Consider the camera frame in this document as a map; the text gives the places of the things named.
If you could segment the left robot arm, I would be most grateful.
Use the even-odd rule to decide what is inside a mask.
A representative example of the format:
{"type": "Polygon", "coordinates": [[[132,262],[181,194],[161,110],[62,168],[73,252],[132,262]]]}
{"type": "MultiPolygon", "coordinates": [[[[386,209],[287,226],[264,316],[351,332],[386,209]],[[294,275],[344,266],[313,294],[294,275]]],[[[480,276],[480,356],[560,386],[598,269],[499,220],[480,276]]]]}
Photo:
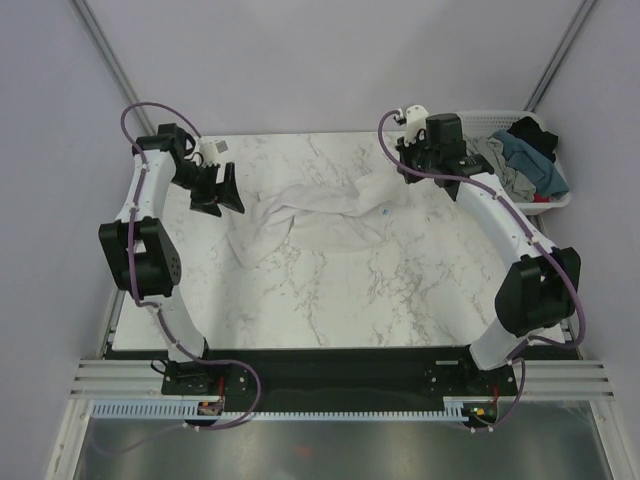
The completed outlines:
{"type": "Polygon", "coordinates": [[[191,362],[184,379],[198,393],[215,389],[220,371],[205,359],[209,346],[184,302],[181,258],[162,215],[170,185],[189,192],[192,211],[214,217],[222,216],[222,208],[245,212],[235,164],[220,165],[217,153],[216,144],[195,139],[174,123],[135,139],[134,173],[124,205],[114,221],[98,230],[117,288],[154,318],[169,359],[191,362]]]}

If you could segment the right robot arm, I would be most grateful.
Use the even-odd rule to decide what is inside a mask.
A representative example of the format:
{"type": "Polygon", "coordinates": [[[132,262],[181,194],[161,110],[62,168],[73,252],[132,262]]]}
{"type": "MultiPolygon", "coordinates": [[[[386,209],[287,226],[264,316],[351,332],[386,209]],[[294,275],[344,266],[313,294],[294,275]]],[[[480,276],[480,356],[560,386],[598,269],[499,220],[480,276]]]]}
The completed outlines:
{"type": "Polygon", "coordinates": [[[457,371],[465,391],[481,393],[493,383],[493,370],[530,342],[550,344],[544,330],[584,315],[578,297],[580,256],[573,248],[558,248],[533,226],[491,163],[468,150],[457,114],[431,115],[414,105],[388,115],[404,133],[385,153],[406,183],[430,179],[444,189],[479,224],[505,265],[494,300],[496,318],[470,344],[472,360],[457,371]]]}

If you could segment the white t-shirt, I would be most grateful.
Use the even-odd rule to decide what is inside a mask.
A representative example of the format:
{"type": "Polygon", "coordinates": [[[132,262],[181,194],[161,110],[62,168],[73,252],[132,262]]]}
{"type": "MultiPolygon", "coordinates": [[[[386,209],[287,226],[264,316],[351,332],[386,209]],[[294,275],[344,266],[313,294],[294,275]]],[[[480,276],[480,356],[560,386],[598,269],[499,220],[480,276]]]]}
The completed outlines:
{"type": "Polygon", "coordinates": [[[284,243],[320,253],[351,253],[383,243],[389,211],[408,202],[400,177],[374,172],[344,186],[295,184],[246,194],[246,212],[229,220],[236,258],[254,268],[284,243]]]}

